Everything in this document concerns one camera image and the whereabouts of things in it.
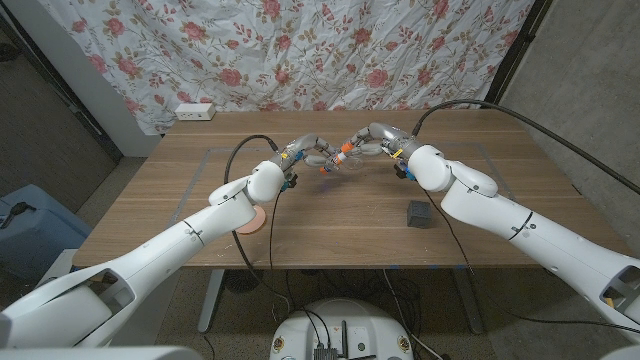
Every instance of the white wall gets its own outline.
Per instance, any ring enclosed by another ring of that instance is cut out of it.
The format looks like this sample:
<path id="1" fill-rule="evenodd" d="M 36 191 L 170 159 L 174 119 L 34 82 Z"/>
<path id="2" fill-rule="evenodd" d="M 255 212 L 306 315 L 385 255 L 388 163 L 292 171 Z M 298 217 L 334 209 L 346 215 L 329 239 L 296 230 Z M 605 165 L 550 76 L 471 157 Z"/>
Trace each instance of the white wall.
<path id="1" fill-rule="evenodd" d="M 93 68 L 78 44 L 44 7 L 37 0 L 4 2 L 122 154 L 149 156 L 160 136 L 147 136 L 140 130 L 122 96 Z"/>
<path id="2" fill-rule="evenodd" d="M 640 184 L 638 24 L 637 0 L 554 1 L 500 102 L 635 184 Z M 555 141 L 536 131 L 532 136 L 640 255 L 640 197 Z"/>

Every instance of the table leg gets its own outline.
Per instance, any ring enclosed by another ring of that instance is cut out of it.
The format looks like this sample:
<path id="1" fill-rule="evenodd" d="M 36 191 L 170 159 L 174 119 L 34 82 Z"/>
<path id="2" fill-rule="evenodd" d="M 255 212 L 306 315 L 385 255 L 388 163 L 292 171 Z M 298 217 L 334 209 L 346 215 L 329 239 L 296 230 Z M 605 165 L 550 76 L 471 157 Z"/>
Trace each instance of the table leg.
<path id="1" fill-rule="evenodd" d="M 202 311 L 200 312 L 200 320 L 198 321 L 198 331 L 206 333 L 211 328 L 211 320 L 213 319 L 213 312 L 216 309 L 216 303 L 218 302 L 218 296 L 220 295 L 222 287 L 222 279 L 224 277 L 224 270 L 212 270 L 211 277 L 209 278 L 209 286 L 207 287 L 207 294 L 204 297 L 204 303 L 202 304 Z"/>
<path id="2" fill-rule="evenodd" d="M 482 334 L 484 332 L 484 323 L 480 316 L 478 300 L 476 299 L 473 284 L 469 278 L 469 272 L 467 269 L 452 269 L 451 271 L 453 272 L 458 294 L 462 299 L 462 306 L 465 310 L 469 330 L 476 335 Z"/>

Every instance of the tabletop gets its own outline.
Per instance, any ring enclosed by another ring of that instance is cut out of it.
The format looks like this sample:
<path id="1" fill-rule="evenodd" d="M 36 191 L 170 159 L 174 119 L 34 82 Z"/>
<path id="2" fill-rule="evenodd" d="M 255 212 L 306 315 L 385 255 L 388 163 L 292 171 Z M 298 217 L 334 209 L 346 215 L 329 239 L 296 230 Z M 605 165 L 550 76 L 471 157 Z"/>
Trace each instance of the tabletop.
<path id="1" fill-rule="evenodd" d="M 218 113 L 213 120 L 178 122 L 145 161 L 74 257 L 91 266 L 133 250 L 171 224 L 208 206 L 223 184 L 231 150 L 251 134 L 264 134 L 282 148 L 313 132 L 340 146 L 371 122 L 410 132 L 422 111 L 330 111 Z M 604 218 L 511 117 L 494 110 L 440 110 L 422 126 L 418 140 L 449 160 L 476 168 L 498 183 L 500 194 L 611 250 L 631 254 Z M 246 144 L 230 179 L 250 174 L 272 152 L 264 140 Z M 409 201 L 428 202 L 416 182 L 399 179 L 386 155 L 363 158 L 359 170 L 322 175 L 299 163 L 298 185 L 280 197 L 273 226 L 273 267 L 434 268 L 464 259 L 442 217 L 433 211 L 428 229 L 407 227 Z M 443 193 L 433 193 L 440 204 Z M 256 268 L 269 268 L 273 202 L 263 204 L 267 224 L 240 235 Z M 531 258 L 507 240 L 452 220 L 474 266 L 523 267 Z M 185 266 L 245 268 L 231 235 L 195 255 Z"/>

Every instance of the black connector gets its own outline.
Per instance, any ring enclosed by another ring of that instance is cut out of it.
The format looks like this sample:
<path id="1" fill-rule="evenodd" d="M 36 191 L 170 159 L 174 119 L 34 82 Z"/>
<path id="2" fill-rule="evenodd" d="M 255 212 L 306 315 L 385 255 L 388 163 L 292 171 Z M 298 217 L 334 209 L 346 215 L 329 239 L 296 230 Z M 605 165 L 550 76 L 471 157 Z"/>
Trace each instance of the black connector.
<path id="1" fill-rule="evenodd" d="M 404 172 L 404 170 L 402 170 L 400 168 L 400 166 L 398 166 L 398 164 L 393 165 L 393 168 L 396 169 L 396 176 L 399 177 L 400 179 L 406 179 L 407 178 L 407 173 Z"/>
<path id="2" fill-rule="evenodd" d="M 298 185 L 298 174 L 293 175 L 291 180 L 289 180 L 289 189 L 293 189 Z"/>

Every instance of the floral curtain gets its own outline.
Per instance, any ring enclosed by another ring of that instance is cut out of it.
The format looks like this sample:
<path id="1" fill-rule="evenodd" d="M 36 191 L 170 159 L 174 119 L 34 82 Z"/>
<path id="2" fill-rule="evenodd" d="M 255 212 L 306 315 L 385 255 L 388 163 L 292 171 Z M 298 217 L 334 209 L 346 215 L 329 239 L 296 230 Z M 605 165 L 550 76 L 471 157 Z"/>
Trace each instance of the floral curtain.
<path id="1" fill-rule="evenodd" d="M 147 134 L 218 111 L 483 98 L 533 0 L 39 0 Z"/>

